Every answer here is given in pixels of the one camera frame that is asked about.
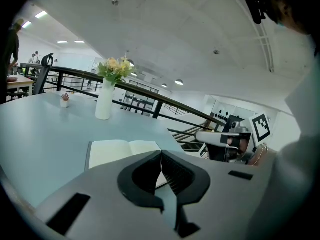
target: ceiling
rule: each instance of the ceiling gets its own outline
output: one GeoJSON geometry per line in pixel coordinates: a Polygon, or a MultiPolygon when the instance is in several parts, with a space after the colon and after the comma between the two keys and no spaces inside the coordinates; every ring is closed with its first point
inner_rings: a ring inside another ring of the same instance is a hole
{"type": "Polygon", "coordinates": [[[51,17],[49,14],[36,18],[35,16],[41,13],[43,9],[36,6],[32,1],[28,1],[21,11],[16,16],[16,19],[24,19],[24,22],[30,21],[31,25],[23,28],[21,32],[25,35],[39,38],[41,41],[47,42],[50,45],[59,48],[83,48],[88,49],[88,46],[83,43],[75,43],[79,41],[75,34],[68,30],[65,26],[51,17]],[[67,41],[68,43],[57,43],[57,41],[67,41]]]}
{"type": "Polygon", "coordinates": [[[50,42],[80,38],[104,58],[127,53],[155,76],[153,84],[165,82],[170,90],[228,89],[235,96],[234,87],[244,85],[250,92],[289,93],[313,63],[306,36],[268,19],[254,24],[244,0],[112,1],[32,0],[76,36],[60,23],[35,34],[50,42]]]}

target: light blue tabletop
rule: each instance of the light blue tabletop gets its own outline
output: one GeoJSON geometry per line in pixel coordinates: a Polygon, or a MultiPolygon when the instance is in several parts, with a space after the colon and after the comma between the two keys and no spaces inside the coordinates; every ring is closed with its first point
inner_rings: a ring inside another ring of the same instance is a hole
{"type": "Polygon", "coordinates": [[[89,142],[155,141],[162,150],[184,152],[161,120],[119,108],[99,120],[92,99],[72,95],[68,108],[60,99],[45,93],[0,105],[0,164],[33,207],[84,172],[89,142]]]}

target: open notebook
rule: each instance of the open notebook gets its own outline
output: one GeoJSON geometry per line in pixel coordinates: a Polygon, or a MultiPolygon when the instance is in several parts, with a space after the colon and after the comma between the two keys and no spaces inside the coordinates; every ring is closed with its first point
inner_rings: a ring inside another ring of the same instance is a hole
{"type": "MultiPolygon", "coordinates": [[[[125,140],[102,140],[89,143],[86,156],[85,169],[111,163],[130,156],[161,150],[154,141],[136,140],[127,142],[125,140]]],[[[166,178],[160,173],[156,187],[166,184],[166,178]]]]}

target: flower vase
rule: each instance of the flower vase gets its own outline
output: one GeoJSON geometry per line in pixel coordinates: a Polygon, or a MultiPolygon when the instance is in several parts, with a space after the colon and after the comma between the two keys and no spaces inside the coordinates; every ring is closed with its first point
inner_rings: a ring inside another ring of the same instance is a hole
{"type": "Polygon", "coordinates": [[[115,86],[103,78],[102,90],[95,107],[95,117],[100,120],[108,120],[111,115],[111,107],[115,86]]]}

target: staircase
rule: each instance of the staircase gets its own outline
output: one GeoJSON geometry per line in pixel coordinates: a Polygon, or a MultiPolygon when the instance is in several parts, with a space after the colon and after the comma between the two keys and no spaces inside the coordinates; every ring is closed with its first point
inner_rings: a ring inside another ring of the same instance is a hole
{"type": "Polygon", "coordinates": [[[197,141],[194,136],[198,131],[203,131],[203,129],[195,126],[183,132],[174,134],[173,137],[179,144],[182,144],[181,147],[185,152],[199,152],[204,144],[197,141]]]}

